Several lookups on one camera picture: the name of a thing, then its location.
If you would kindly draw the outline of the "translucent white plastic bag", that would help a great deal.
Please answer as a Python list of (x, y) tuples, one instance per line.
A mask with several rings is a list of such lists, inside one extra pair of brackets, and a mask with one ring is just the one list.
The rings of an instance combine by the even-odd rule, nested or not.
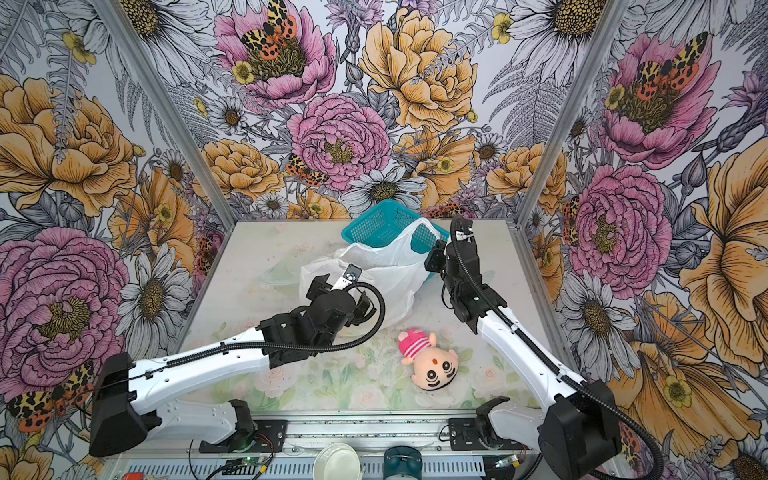
[(387, 246), (370, 247), (353, 243), (320, 257), (300, 269), (299, 293), (304, 297), (312, 280), (327, 274), (333, 283), (351, 265), (362, 270), (360, 279), (375, 286), (383, 295), (386, 306), (384, 328), (394, 327), (413, 311), (415, 296), (429, 277), (425, 261), (441, 232), (427, 219), (408, 224)]

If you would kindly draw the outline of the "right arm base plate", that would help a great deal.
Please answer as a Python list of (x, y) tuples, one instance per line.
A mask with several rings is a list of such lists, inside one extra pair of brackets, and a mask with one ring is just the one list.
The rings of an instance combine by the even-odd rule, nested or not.
[(449, 418), (448, 442), (452, 451), (522, 451), (524, 445), (502, 439), (492, 432), (490, 424), (477, 418)]

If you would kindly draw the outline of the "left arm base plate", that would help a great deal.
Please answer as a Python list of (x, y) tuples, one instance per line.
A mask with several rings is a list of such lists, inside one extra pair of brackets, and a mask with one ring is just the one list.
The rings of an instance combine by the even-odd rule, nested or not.
[(250, 430), (236, 432), (218, 444), (200, 442), (201, 454), (280, 453), (286, 439), (288, 422), (283, 419), (254, 420)]

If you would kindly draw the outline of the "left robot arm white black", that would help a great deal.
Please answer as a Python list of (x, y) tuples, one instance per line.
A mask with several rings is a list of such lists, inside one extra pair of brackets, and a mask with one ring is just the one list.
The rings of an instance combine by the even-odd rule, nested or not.
[(161, 439), (200, 442), (215, 452), (250, 448), (257, 428), (246, 401), (202, 404), (184, 395), (365, 343), (382, 327), (386, 303), (361, 273), (350, 266), (335, 283), (317, 276), (308, 304), (217, 343), (155, 359), (108, 358), (93, 389), (90, 455), (109, 457)]

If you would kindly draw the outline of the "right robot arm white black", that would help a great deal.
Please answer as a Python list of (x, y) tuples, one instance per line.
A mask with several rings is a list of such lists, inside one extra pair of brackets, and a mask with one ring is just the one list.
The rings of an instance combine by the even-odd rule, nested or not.
[(540, 418), (522, 427), (496, 403), (486, 415), (492, 432), (537, 448), (560, 479), (609, 478), (602, 467), (621, 452), (620, 413), (613, 394), (547, 351), (484, 283), (471, 220), (453, 217), (449, 235), (448, 241), (435, 243), (426, 269), (439, 274), (455, 317), (516, 368), (541, 408)]

